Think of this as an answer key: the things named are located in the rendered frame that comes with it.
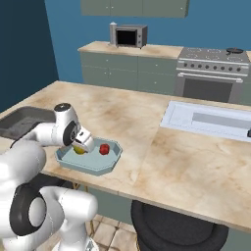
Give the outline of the silver stove with oven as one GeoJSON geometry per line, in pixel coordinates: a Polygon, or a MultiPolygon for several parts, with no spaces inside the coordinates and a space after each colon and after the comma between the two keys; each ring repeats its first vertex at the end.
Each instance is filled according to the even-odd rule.
{"type": "Polygon", "coordinates": [[[248,77],[247,53],[226,54],[226,49],[184,47],[176,64],[174,96],[239,103],[248,77]]]}

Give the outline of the white flat cooktop panel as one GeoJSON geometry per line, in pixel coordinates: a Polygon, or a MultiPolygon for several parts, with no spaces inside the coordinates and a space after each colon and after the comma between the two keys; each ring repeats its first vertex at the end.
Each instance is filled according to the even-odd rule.
{"type": "Polygon", "coordinates": [[[251,112],[171,101],[161,127],[251,142],[251,112]]]}

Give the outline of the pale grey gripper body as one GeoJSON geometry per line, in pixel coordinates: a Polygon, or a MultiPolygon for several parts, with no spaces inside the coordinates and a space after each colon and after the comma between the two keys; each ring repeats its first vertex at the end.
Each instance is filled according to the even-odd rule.
{"type": "Polygon", "coordinates": [[[91,153],[94,149],[94,140],[91,136],[89,136],[88,138],[79,136],[73,142],[73,147],[79,149],[80,151],[91,153]]]}

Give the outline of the grey-green wall cupboards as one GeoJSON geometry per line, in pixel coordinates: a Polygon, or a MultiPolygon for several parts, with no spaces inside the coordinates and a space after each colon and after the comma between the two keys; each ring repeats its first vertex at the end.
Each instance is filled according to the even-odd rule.
{"type": "Polygon", "coordinates": [[[190,0],[80,0],[84,16],[186,18],[190,0]]]}

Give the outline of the silver toaster oven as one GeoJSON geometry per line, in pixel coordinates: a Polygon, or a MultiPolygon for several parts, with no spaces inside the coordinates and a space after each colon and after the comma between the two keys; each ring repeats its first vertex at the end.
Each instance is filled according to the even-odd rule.
{"type": "Polygon", "coordinates": [[[117,25],[110,23],[110,44],[117,47],[142,48],[147,44],[147,25],[117,25]]]}

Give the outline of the black round stool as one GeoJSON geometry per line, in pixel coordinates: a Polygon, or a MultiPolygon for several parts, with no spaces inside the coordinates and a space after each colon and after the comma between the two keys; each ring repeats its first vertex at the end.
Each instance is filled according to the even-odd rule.
{"type": "Polygon", "coordinates": [[[228,227],[133,200],[139,251],[221,251],[228,227]]]}

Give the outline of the grey-green base cupboards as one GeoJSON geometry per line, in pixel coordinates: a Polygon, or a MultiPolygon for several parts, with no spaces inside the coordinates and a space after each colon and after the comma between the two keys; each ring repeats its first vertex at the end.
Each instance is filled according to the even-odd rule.
{"type": "Polygon", "coordinates": [[[83,82],[91,85],[172,95],[176,60],[81,52],[83,82]]]}

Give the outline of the black pan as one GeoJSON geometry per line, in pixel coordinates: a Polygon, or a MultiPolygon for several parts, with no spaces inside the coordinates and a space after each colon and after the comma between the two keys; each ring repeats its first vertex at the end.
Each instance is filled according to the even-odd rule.
{"type": "Polygon", "coordinates": [[[227,55],[231,55],[231,54],[241,54],[241,53],[243,53],[244,52],[244,50],[242,50],[242,49],[239,49],[239,48],[227,48],[226,49],[226,54],[227,55]]]}

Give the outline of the grey sink basin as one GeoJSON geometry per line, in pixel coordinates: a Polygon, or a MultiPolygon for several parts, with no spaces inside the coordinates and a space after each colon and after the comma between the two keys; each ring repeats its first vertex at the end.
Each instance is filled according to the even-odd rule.
{"type": "Polygon", "coordinates": [[[52,110],[24,106],[0,119],[0,136],[16,140],[35,123],[55,123],[52,110]]]}

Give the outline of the light blue tupperware container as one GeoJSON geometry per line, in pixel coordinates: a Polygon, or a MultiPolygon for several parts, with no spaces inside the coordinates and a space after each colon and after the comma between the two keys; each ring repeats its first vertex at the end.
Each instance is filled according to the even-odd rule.
{"type": "Polygon", "coordinates": [[[64,168],[94,176],[101,176],[110,173],[114,169],[122,152],[123,148],[117,141],[95,137],[94,149],[91,153],[79,155],[75,152],[73,146],[67,146],[59,148],[55,152],[55,157],[58,163],[64,168]],[[108,144],[110,147],[109,153],[106,155],[102,155],[99,152],[102,144],[108,144]]]}

